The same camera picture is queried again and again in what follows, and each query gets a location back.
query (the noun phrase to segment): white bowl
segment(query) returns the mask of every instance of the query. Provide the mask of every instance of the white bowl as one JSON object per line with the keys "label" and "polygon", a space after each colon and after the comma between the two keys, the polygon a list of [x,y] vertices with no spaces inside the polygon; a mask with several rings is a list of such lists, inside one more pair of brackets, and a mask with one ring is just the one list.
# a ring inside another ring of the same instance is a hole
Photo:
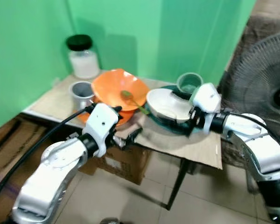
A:
{"label": "white bowl", "polygon": [[148,92],[146,100],[151,113],[158,118],[176,120],[177,123],[189,120],[191,106],[188,101],[174,97],[171,92],[168,89]]}

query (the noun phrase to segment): black cable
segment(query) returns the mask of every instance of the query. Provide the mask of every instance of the black cable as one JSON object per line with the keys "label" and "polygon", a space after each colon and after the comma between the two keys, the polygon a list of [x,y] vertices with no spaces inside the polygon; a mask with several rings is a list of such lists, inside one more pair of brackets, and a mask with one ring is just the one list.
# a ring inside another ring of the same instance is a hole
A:
{"label": "black cable", "polygon": [[10,171],[5,175],[5,177],[0,181],[0,192],[3,190],[5,184],[8,182],[9,178],[12,176],[12,174],[16,171],[16,169],[55,131],[57,131],[61,126],[63,126],[65,123],[69,122],[79,114],[83,112],[91,112],[93,108],[95,107],[95,104],[92,104],[74,114],[69,116],[67,119],[63,120],[61,123],[53,127],[50,131],[48,131],[37,143],[35,143],[17,162],[16,164],[10,169]]}
{"label": "black cable", "polygon": [[267,132],[268,132],[278,143],[280,143],[280,138],[279,138],[279,136],[276,135],[267,125],[261,123],[260,121],[254,119],[254,118],[245,116],[245,115],[243,115],[243,114],[239,114],[239,113],[230,112],[229,114],[234,115],[234,116],[238,116],[238,117],[242,117],[242,118],[246,118],[246,119],[248,119],[248,120],[251,120],[251,121],[255,122],[255,123],[258,124],[259,126],[262,126],[263,128],[265,128],[265,129],[267,130]]}

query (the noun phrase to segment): green backdrop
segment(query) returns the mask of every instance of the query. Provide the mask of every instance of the green backdrop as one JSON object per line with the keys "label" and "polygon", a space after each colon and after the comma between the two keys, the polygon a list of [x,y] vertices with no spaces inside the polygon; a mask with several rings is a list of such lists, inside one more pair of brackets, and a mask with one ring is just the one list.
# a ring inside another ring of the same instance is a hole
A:
{"label": "green backdrop", "polygon": [[89,34],[103,69],[218,83],[255,0],[0,0],[0,126],[64,78],[64,40]]}

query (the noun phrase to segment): green spoon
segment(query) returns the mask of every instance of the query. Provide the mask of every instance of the green spoon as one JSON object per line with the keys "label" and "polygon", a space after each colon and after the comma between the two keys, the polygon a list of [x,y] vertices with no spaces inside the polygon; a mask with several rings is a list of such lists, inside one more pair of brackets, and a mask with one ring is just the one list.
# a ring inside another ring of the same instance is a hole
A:
{"label": "green spoon", "polygon": [[139,104],[137,104],[137,102],[134,100],[134,96],[131,92],[127,91],[127,90],[122,90],[120,92],[120,95],[121,97],[124,99],[124,100],[131,100],[133,101],[137,107],[139,108],[139,110],[142,111],[142,113],[144,113],[145,115],[148,115],[149,114],[149,111],[145,108],[143,108],[142,106],[140,106]]}

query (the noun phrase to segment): wooden table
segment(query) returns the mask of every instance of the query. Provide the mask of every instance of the wooden table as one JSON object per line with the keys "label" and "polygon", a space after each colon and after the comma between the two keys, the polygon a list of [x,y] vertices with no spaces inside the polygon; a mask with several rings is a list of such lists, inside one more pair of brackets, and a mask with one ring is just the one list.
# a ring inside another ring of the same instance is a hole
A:
{"label": "wooden table", "polygon": [[[171,83],[163,81],[142,79],[150,89],[160,88]],[[43,94],[23,113],[37,118],[61,122],[73,113],[73,103],[69,95],[72,83],[80,81],[70,75],[57,84],[54,88]],[[83,128],[84,124],[73,119],[70,126]],[[149,117],[137,112],[124,125],[117,128],[116,135],[126,138],[132,131],[142,127],[143,131],[135,139],[136,144],[145,148],[181,158],[181,168],[166,206],[170,210],[178,193],[182,181],[193,162],[198,162],[222,169],[220,135],[210,133],[205,136],[201,132],[189,137],[173,134],[157,125]]]}

